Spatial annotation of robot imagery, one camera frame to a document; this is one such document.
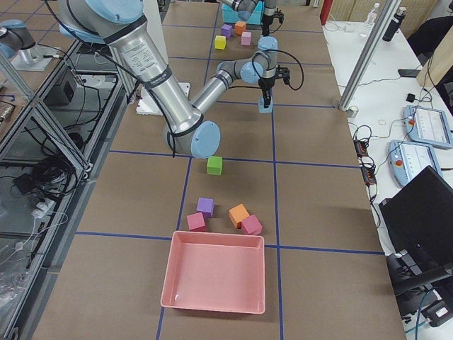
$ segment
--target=blue tape line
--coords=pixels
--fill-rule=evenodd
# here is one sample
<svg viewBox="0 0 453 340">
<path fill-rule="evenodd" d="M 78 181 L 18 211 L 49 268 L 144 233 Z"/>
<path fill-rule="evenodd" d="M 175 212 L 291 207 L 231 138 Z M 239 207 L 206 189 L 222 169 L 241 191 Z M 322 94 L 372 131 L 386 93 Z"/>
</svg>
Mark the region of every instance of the blue tape line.
<svg viewBox="0 0 453 340">
<path fill-rule="evenodd" d="M 278 30 L 279 32 L 323 33 L 322 30 Z"/>
<path fill-rule="evenodd" d="M 141 154 L 144 156 L 162 156 L 162 157 L 172 157 L 172 154 L 161 154 L 157 152 L 139 152 L 139 151 L 127 151 L 127 150 L 110 150 L 113 154 Z M 180 154 L 175 157 L 179 158 L 191 158 L 188 155 Z M 234 161 L 234 162 L 250 162 L 250 163 L 267 163 L 267 164 L 289 164 L 289 165 L 303 165 L 303 166 L 325 166 L 330 168 L 345 168 L 345 169 L 360 169 L 358 165 L 342 165 L 342 164 L 322 164 L 322 163 L 306 163 L 302 161 L 270 161 L 266 159 L 246 159 L 246 158 L 232 158 L 224 157 L 225 161 Z"/>
<path fill-rule="evenodd" d="M 278 311 L 280 320 L 280 340 L 285 338 L 285 328 L 283 324 L 283 293 L 282 293 L 282 267 L 280 259 L 280 223 L 278 212 L 278 182 L 277 182 L 277 149 L 275 146 L 275 121 L 274 110 L 270 116 L 272 128 L 272 152 L 273 152 L 273 172 L 274 172 L 274 204 L 275 204 L 275 238 L 277 240 L 277 275 L 278 275 Z"/>
<path fill-rule="evenodd" d="M 208 61 L 210 60 L 209 58 L 197 58 L 197 57 L 168 57 L 169 59 L 184 59 L 184 60 L 204 60 Z"/>
<path fill-rule="evenodd" d="M 203 81 L 203 86 L 206 84 L 206 79 L 207 79 L 207 72 L 210 68 L 210 59 L 211 59 L 211 53 L 212 53 L 212 45 L 214 44 L 214 37 L 215 37 L 215 31 L 216 31 L 216 26 L 217 26 L 217 19 L 219 18 L 219 10 L 220 6 L 217 6 L 217 12 L 215 16 L 215 23 L 214 23 L 214 30 L 212 31 L 212 38 L 211 38 L 211 45 L 210 45 L 210 53 L 208 54 L 208 61 L 206 65 L 206 72 L 205 72 L 205 80 Z"/>
<path fill-rule="evenodd" d="M 307 166 L 327 166 L 331 168 L 346 168 L 346 169 L 360 169 L 358 165 L 341 165 L 341 164 L 322 164 L 322 163 L 304 163 L 297 161 L 276 161 L 277 164 L 289 164 L 289 165 L 307 165 Z"/>
<path fill-rule="evenodd" d="M 336 108 L 334 105 L 302 105 L 302 104 L 277 104 L 274 106 L 289 106 L 295 108 Z"/>
<path fill-rule="evenodd" d="M 313 248 L 313 247 L 310 247 L 310 246 L 280 246 L 280 248 L 281 249 L 289 249 L 289 250 L 322 251 L 322 252 L 326 252 L 326 253 L 384 255 L 383 251 Z"/>
<path fill-rule="evenodd" d="M 241 104 L 241 105 L 256 105 L 256 103 L 251 103 L 248 101 L 217 101 L 216 103 L 224 104 Z M 289 106 L 295 108 L 335 108 L 333 105 L 307 105 L 307 104 L 276 104 L 274 106 Z"/>
<path fill-rule="evenodd" d="M 128 150 L 110 150 L 113 154 L 143 154 L 147 156 L 163 156 L 172 157 L 172 154 L 164 154 L 159 152 L 141 152 L 141 151 L 128 151 Z M 175 158 L 190 158 L 187 154 L 175 154 Z"/>
<path fill-rule="evenodd" d="M 102 236 L 102 237 L 122 237 L 125 239 L 154 239 L 156 241 L 171 241 L 171 237 L 153 236 L 153 235 L 137 235 L 137 234 L 116 234 L 109 232 L 76 232 L 77 235 L 86 236 Z M 325 253 L 344 253 L 344 254 L 365 254 L 365 255 L 384 255 L 382 251 L 368 250 L 353 250 L 353 249 L 331 249 L 331 248 L 315 248 L 310 246 L 285 246 L 279 244 L 266 244 L 266 248 L 271 249 L 289 249 L 299 251 L 320 251 Z"/>
<path fill-rule="evenodd" d="M 156 340 L 159 340 L 161 337 L 162 323 L 164 322 L 165 308 L 161 307 L 161 314 L 159 315 L 159 325 L 157 326 L 156 331 Z"/>
<path fill-rule="evenodd" d="M 216 21 L 215 21 L 215 24 L 214 24 L 214 28 L 217 28 L 217 18 L 218 18 L 218 15 L 216 17 Z M 184 27 L 184 28 L 192 28 L 192 27 L 196 27 L 196 28 L 212 28 L 212 26 L 196 26 L 196 25 L 174 25 L 174 24 L 162 24 L 162 26 L 168 26 L 168 27 Z M 251 30 L 260 30 L 259 28 L 250 28 Z M 278 30 L 279 32 L 298 32 L 298 33 L 323 33 L 322 30 L 282 30 L 282 29 L 279 29 Z"/>
<path fill-rule="evenodd" d="M 277 273 L 278 273 L 278 310 L 280 318 L 280 340 L 285 338 L 285 325 L 283 322 L 283 293 L 282 293 L 282 267 L 280 248 L 277 248 Z"/>
<path fill-rule="evenodd" d="M 166 27 L 184 27 L 184 28 L 211 28 L 212 26 L 196 26 L 196 25 L 172 25 L 172 24 L 162 24 L 162 26 Z"/>
<path fill-rule="evenodd" d="M 230 62 L 232 59 L 216 59 L 216 58 L 199 58 L 199 57 L 168 57 L 169 59 L 183 59 L 183 60 L 210 60 L 212 62 Z M 278 64 L 290 64 L 290 65 L 298 65 L 296 62 L 278 62 Z M 318 64 L 315 62 L 301 62 L 302 65 L 308 66 L 332 66 L 332 64 Z"/>
<path fill-rule="evenodd" d="M 9 13 L 9 10 L 13 8 L 14 5 L 16 5 L 19 2 L 19 0 L 15 0 L 11 6 L 9 6 L 1 15 L 5 13 Z"/>
<path fill-rule="evenodd" d="M 39 11 L 39 9 L 40 9 L 41 7 L 42 7 L 42 5 L 39 6 L 38 9 L 37 9 L 36 11 L 34 11 L 33 13 L 8 12 L 8 14 L 20 14 L 20 15 L 23 15 L 23 14 L 30 14 L 31 16 L 32 16 L 32 15 L 36 15 L 36 16 L 52 16 L 52 14 L 50 14 L 50 13 L 36 13 L 37 11 Z"/>
<path fill-rule="evenodd" d="M 187 184 L 189 183 L 189 175 L 190 175 L 190 166 L 191 165 L 192 165 L 192 157 L 189 158 L 189 163 L 187 165 L 187 171 L 185 173 L 184 189 L 183 189 L 183 194 L 182 194 L 182 197 L 181 197 L 181 204 L 180 204 L 180 207 L 179 207 L 179 216 L 178 216 L 178 222 L 176 223 L 176 230 L 179 230 L 180 224 L 181 224 L 181 216 L 183 215 L 185 193 L 187 192 Z"/>
<path fill-rule="evenodd" d="M 266 161 L 265 159 L 246 159 L 246 158 L 228 158 L 223 157 L 225 161 L 235 161 L 235 162 L 255 162 L 255 163 L 269 163 L 272 164 L 274 161 Z"/>
<path fill-rule="evenodd" d="M 106 236 L 106 237 L 123 237 L 126 239 L 155 239 L 158 241 L 171 241 L 171 237 L 151 236 L 151 235 L 136 235 L 136 234 L 116 234 L 109 232 L 76 232 L 77 235 L 88 236 Z"/>
</svg>

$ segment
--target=water bottle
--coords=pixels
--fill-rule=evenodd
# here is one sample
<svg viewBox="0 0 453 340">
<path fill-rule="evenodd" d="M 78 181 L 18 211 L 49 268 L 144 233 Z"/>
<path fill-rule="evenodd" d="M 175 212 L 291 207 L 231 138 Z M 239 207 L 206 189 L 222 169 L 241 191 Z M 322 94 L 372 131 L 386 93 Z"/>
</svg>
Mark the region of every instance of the water bottle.
<svg viewBox="0 0 453 340">
<path fill-rule="evenodd" d="M 379 8 L 379 2 L 374 3 L 373 9 L 368 13 L 367 20 L 363 23 L 362 31 L 360 32 L 361 37 L 367 37 L 373 29 L 374 22 L 377 18 L 377 9 Z"/>
<path fill-rule="evenodd" d="M 399 26 L 401 26 L 401 23 L 403 22 L 403 19 L 406 17 L 406 7 L 400 7 L 397 11 L 396 14 L 394 15 L 393 19 L 391 19 L 389 27 L 384 33 L 384 37 L 382 39 L 384 41 L 391 41 L 391 39 L 394 37 L 396 31 L 399 29 Z"/>
</svg>

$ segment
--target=purple cube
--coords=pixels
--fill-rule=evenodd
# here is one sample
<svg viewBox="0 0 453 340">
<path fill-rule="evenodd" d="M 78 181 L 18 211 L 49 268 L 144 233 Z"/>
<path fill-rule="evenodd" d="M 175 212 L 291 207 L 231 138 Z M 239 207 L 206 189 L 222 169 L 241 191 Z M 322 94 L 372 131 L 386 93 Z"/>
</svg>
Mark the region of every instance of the purple cube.
<svg viewBox="0 0 453 340">
<path fill-rule="evenodd" d="M 224 24 L 221 28 L 220 28 L 220 34 L 227 37 L 227 38 L 230 38 L 231 35 L 233 34 L 233 26 L 230 26 L 230 25 L 227 25 L 227 24 Z"/>
<path fill-rule="evenodd" d="M 212 198 L 198 198 L 197 211 L 203 214 L 203 217 L 212 217 L 214 215 L 214 200 Z"/>
</svg>

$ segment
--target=yellow cube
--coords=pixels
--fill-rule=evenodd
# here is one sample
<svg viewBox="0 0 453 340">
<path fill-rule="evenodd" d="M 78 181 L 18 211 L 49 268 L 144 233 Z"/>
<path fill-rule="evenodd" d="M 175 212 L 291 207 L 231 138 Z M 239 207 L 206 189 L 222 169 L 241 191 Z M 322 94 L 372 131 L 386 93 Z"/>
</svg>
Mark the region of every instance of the yellow cube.
<svg viewBox="0 0 453 340">
<path fill-rule="evenodd" d="M 216 35 L 214 40 L 214 48 L 216 50 L 224 50 L 225 46 L 227 46 L 227 37 L 223 35 Z"/>
</svg>

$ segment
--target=blue cap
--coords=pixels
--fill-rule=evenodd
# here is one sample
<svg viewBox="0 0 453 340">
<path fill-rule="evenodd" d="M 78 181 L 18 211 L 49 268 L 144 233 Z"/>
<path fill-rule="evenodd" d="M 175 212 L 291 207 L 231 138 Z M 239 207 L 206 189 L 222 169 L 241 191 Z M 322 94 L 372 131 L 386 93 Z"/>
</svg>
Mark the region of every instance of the blue cap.
<svg viewBox="0 0 453 340">
<path fill-rule="evenodd" d="M 2 53 L 7 59 L 15 55 L 15 52 L 12 48 L 2 43 L 0 43 L 0 53 Z"/>
<path fill-rule="evenodd" d="M 262 51 L 276 50 L 278 48 L 278 41 L 274 37 L 261 37 L 258 41 L 258 49 Z"/>
<path fill-rule="evenodd" d="M 217 65 L 217 68 L 216 68 L 216 72 L 218 72 L 220 70 L 220 67 L 222 67 L 222 65 L 224 64 L 225 62 L 221 62 L 220 64 Z"/>
<path fill-rule="evenodd" d="M 238 17 L 242 21 L 247 21 L 251 17 L 252 13 L 247 12 L 247 11 L 238 11 Z"/>
<path fill-rule="evenodd" d="M 193 134 L 190 152 L 195 158 L 209 158 L 219 148 L 220 129 L 216 123 L 206 120 Z"/>
<path fill-rule="evenodd" d="M 100 17 L 113 23 L 133 23 L 143 14 L 141 0 L 85 0 Z"/>
<path fill-rule="evenodd" d="M 25 28 L 25 24 L 18 19 L 5 20 L 0 23 L 0 26 L 5 28 Z"/>
<path fill-rule="evenodd" d="M 69 27 L 68 25 L 66 25 L 66 27 L 68 27 L 68 29 L 70 29 L 72 32 L 74 32 L 85 43 L 105 44 L 104 40 L 99 35 L 91 34 L 91 33 L 85 32 L 84 30 L 79 30 L 78 28 Z M 59 26 L 59 31 L 62 35 L 65 35 L 67 37 L 74 39 L 72 34 L 69 33 L 67 31 L 67 29 L 62 27 L 61 25 Z"/>
<path fill-rule="evenodd" d="M 252 62 L 247 62 L 241 68 L 241 78 L 249 84 L 256 83 L 258 80 L 260 80 L 260 77 L 263 75 L 263 73 L 263 67 L 257 62 L 253 62 L 253 64 Z"/>
</svg>

